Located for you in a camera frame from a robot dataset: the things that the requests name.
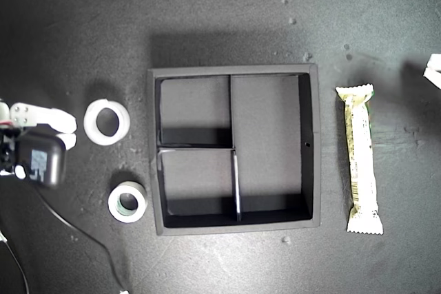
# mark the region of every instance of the wrapper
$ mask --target wrapper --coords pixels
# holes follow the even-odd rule
[[[349,214],[348,232],[383,234],[378,216],[377,187],[373,174],[371,130],[366,102],[373,95],[371,84],[337,87],[345,102],[345,122],[353,208]]]

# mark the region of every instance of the crumb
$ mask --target crumb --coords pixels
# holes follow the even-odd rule
[[[304,61],[304,62],[308,62],[309,60],[311,60],[311,58],[312,58],[312,54],[309,53],[309,52],[306,52],[306,53],[303,55],[303,61]]]
[[[286,235],[285,237],[282,238],[282,242],[284,244],[291,244],[291,238]]]

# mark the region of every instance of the black organizer tray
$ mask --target black organizer tray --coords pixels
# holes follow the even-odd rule
[[[159,235],[320,224],[315,65],[150,70]]]

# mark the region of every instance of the wire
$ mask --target wire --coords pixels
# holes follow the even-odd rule
[[[34,187],[34,188],[35,188],[35,191],[36,191],[37,195],[40,197],[42,203],[44,204],[44,206],[50,211],[50,213],[53,216],[58,218],[58,220],[60,222],[62,222],[65,226],[69,227],[70,229],[72,229],[72,230],[74,230],[76,232],[81,233],[82,235],[84,235],[85,237],[90,239],[91,241],[95,242],[97,245],[99,245],[105,251],[105,253],[107,255],[107,259],[109,260],[110,269],[112,270],[112,275],[113,275],[114,279],[116,280],[116,282],[118,283],[118,285],[121,287],[121,292],[125,291],[127,287],[125,287],[123,285],[123,282],[121,281],[120,277],[118,276],[118,273],[116,272],[115,264],[114,264],[113,259],[112,259],[112,254],[110,253],[109,249],[102,242],[100,242],[97,239],[95,239],[94,237],[92,237],[89,233],[87,233],[84,230],[76,227],[75,225],[73,225],[70,222],[68,222],[65,218],[63,218],[59,213],[57,213],[50,206],[49,202],[44,198],[44,196],[40,193],[40,191],[36,187]]]
[[[9,244],[6,241],[3,241],[3,243],[6,245],[6,247],[8,248],[9,252],[11,253],[12,257],[14,258],[15,264],[19,267],[21,275],[23,276],[23,282],[25,283],[25,287],[26,287],[26,294],[29,294],[29,285],[28,285],[28,280],[26,279],[26,275],[25,272],[23,271],[23,268],[21,268],[20,262],[18,261],[18,259],[15,257],[14,251],[12,251],[11,247],[9,246]]]

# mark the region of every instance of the masking tape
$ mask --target masking tape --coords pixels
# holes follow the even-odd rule
[[[132,194],[138,202],[138,208],[134,210],[126,209],[121,204],[121,194]],[[109,211],[117,220],[123,223],[133,223],[143,217],[147,208],[147,192],[144,187],[137,182],[122,182],[110,193]]]
[[[108,108],[118,116],[118,130],[109,137],[103,134],[96,125],[96,119],[101,110]],[[91,141],[98,145],[108,146],[124,138],[129,132],[130,116],[122,104],[107,99],[99,99],[89,105],[84,115],[84,131]]]

